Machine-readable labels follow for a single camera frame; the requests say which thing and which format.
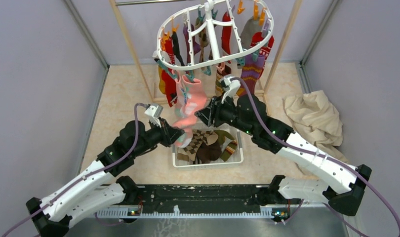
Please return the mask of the pink green patterned sock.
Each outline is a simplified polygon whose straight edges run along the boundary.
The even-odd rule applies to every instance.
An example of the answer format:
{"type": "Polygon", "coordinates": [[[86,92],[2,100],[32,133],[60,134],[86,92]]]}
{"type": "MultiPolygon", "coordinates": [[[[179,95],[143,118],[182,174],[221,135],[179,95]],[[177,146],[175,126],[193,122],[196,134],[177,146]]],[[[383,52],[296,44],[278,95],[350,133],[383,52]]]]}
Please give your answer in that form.
{"type": "Polygon", "coordinates": [[[195,112],[205,107],[207,95],[201,80],[190,79],[186,75],[182,75],[176,80],[176,91],[176,121],[172,126],[184,130],[184,134],[177,139],[174,145],[184,148],[189,145],[193,137],[192,128],[198,119],[195,112]]]}

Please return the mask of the dark brown sock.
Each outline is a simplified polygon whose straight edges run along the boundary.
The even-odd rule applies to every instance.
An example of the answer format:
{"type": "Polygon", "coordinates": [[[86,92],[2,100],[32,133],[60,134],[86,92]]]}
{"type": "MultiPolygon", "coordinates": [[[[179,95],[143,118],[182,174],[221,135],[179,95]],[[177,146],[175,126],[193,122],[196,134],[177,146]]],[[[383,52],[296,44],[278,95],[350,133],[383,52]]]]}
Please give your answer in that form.
{"type": "Polygon", "coordinates": [[[214,143],[203,141],[196,152],[194,164],[207,164],[216,161],[222,155],[222,150],[218,140],[214,143]]]}

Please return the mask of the olive green striped sock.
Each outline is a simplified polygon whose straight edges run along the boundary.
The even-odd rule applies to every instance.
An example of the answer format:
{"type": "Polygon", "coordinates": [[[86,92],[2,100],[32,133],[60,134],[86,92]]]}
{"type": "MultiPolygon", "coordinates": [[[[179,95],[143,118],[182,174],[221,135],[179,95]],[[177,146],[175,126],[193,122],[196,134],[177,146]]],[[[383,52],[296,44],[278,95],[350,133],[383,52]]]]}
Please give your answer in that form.
{"type": "Polygon", "coordinates": [[[235,153],[238,142],[236,138],[227,131],[224,130],[214,130],[214,133],[217,134],[217,142],[221,148],[220,159],[224,162],[227,162],[229,158],[235,153]]]}

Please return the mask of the white perforated plastic basket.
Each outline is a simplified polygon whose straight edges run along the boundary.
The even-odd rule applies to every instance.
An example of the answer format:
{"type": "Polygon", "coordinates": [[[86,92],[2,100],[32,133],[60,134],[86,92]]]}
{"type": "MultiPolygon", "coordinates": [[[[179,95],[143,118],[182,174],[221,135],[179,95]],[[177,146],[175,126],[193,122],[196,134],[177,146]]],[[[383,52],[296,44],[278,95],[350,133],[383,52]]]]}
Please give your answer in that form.
{"type": "Polygon", "coordinates": [[[204,124],[201,122],[197,122],[194,126],[193,129],[199,129],[199,130],[224,130],[232,134],[237,142],[238,142],[238,147],[235,151],[235,153],[229,158],[227,162],[222,161],[220,158],[216,161],[212,161],[211,163],[207,164],[194,164],[194,161],[183,161],[183,160],[178,160],[177,159],[177,153],[179,147],[176,147],[175,145],[172,146],[172,162],[173,166],[179,170],[195,170],[195,169],[204,169],[204,168],[227,168],[231,167],[234,165],[238,165],[243,162],[243,150],[242,150],[242,142],[241,142],[241,136],[240,136],[240,131],[237,130],[236,128],[230,127],[226,124],[221,125],[220,127],[206,127],[204,124]]]}

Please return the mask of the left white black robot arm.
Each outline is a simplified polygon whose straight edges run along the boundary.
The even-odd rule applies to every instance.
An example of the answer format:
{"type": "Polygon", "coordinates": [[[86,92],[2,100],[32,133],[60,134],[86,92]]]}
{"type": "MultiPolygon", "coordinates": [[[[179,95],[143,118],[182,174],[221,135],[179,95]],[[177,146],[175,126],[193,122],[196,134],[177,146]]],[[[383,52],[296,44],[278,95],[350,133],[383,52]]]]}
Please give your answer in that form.
{"type": "Polygon", "coordinates": [[[159,144],[165,147],[177,141],[184,130],[173,127],[160,118],[160,124],[132,120],[120,131],[111,145],[82,173],[53,194],[31,198],[26,207],[32,222],[42,237],[63,237],[69,229],[87,216],[108,206],[139,200],[139,188],[129,176],[120,176],[134,165],[134,160],[153,151],[159,144]]]}

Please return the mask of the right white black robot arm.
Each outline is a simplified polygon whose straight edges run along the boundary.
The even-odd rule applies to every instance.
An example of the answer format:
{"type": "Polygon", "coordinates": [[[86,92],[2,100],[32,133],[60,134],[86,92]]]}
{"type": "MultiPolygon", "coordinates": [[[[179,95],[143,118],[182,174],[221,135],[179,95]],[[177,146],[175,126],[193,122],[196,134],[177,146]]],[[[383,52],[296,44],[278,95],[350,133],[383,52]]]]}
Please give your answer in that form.
{"type": "Polygon", "coordinates": [[[277,175],[272,180],[269,198],[274,203],[299,198],[328,204],[335,211],[356,216],[363,199],[372,169],[344,164],[306,141],[286,123],[267,114],[266,104],[256,96],[250,100],[241,96],[232,98],[212,97],[203,109],[195,112],[206,126],[227,124],[251,137],[259,148],[287,158],[317,176],[317,180],[293,179],[277,175]]]}

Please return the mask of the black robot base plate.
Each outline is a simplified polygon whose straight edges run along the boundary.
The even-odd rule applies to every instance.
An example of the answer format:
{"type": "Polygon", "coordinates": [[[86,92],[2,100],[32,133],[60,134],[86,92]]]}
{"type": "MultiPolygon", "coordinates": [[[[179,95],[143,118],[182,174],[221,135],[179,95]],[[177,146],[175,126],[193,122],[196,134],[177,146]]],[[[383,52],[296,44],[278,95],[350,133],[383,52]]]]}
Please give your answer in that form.
{"type": "Polygon", "coordinates": [[[135,205],[143,214],[171,213],[178,206],[182,214],[259,213],[270,204],[299,204],[287,200],[269,185],[143,185],[133,199],[121,201],[135,205]]]}

